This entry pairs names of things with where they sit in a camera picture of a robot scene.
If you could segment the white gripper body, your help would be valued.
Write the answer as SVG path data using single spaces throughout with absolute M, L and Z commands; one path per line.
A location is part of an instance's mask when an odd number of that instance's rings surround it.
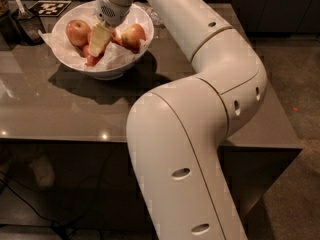
M 102 22 L 117 27 L 126 19 L 132 0 L 96 0 L 96 16 Z

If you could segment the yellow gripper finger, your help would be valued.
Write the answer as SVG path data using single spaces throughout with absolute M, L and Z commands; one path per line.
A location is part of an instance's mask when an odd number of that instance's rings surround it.
M 105 21 L 96 23 L 91 32 L 89 54 L 98 57 L 110 42 L 113 28 Z

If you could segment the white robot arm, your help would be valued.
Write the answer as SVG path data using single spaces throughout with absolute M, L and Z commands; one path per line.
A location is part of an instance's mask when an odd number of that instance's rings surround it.
M 147 0 L 194 75 L 143 94 L 126 126 L 133 169 L 159 240 L 247 240 L 218 147 L 259 110 L 265 68 L 251 45 L 203 0 Z M 120 25 L 133 0 L 96 0 Z

